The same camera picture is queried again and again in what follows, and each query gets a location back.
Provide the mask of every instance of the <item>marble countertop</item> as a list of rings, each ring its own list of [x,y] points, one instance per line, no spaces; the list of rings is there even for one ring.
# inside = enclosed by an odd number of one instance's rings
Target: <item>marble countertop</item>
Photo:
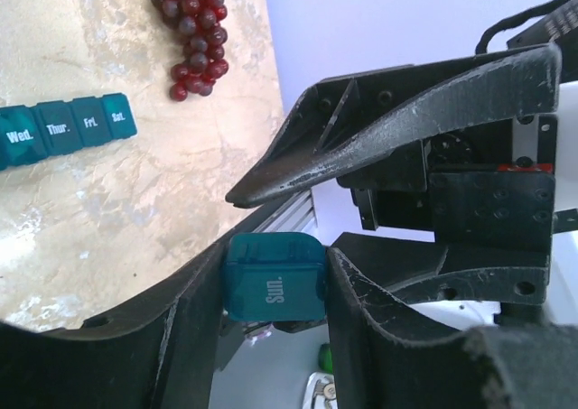
[[[180,58],[150,0],[0,0],[0,107],[127,94],[138,135],[0,172],[0,317],[78,327],[239,222],[223,198],[282,120],[266,0],[226,0],[230,71],[168,99]]]

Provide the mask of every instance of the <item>green object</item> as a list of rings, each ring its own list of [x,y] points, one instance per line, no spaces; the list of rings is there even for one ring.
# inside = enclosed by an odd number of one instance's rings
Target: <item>green object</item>
[[[48,157],[33,113],[24,106],[0,108],[0,170]]]
[[[319,368],[325,373],[333,374],[333,361],[331,359],[331,348],[329,344],[322,344],[319,349]]]
[[[135,120],[128,105],[128,99],[122,93],[102,97],[110,132],[115,140],[136,135]]]

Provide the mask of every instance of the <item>hole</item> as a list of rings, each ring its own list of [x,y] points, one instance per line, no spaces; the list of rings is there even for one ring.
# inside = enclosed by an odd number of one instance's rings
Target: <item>hole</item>
[[[394,95],[389,90],[380,91],[378,94],[378,102],[383,106],[387,107],[394,100]]]
[[[506,190],[497,190],[494,192],[494,197],[496,197],[498,200],[504,200],[505,198],[508,197],[508,191]]]
[[[82,328],[100,328],[110,323],[110,319],[107,316],[97,316],[86,319],[82,323]]]
[[[550,213],[545,210],[539,210],[534,214],[534,221],[547,222],[550,219]]]
[[[523,116],[517,120],[521,125],[529,125],[534,121],[534,116]]]
[[[520,168],[530,168],[534,165],[534,161],[532,161],[532,158],[528,158],[527,156],[521,156],[516,159],[516,165]]]
[[[453,287],[444,287],[437,293],[438,301],[452,301],[458,295],[458,291]]]
[[[322,99],[322,100],[319,102],[319,109],[320,109],[321,111],[323,111],[324,113],[327,113],[327,112],[331,111],[331,101],[330,101],[329,99],[327,99],[327,98]]]
[[[476,209],[476,216],[480,218],[486,218],[489,215],[489,210],[486,208]]]
[[[550,199],[550,192],[547,190],[536,190],[536,197],[541,201]]]
[[[507,218],[508,216],[509,216],[509,210],[506,208],[497,209],[494,212],[494,217],[496,217],[497,219],[504,219],[504,218]]]
[[[536,291],[536,286],[528,281],[520,281],[514,286],[514,292],[521,296],[528,296]]]

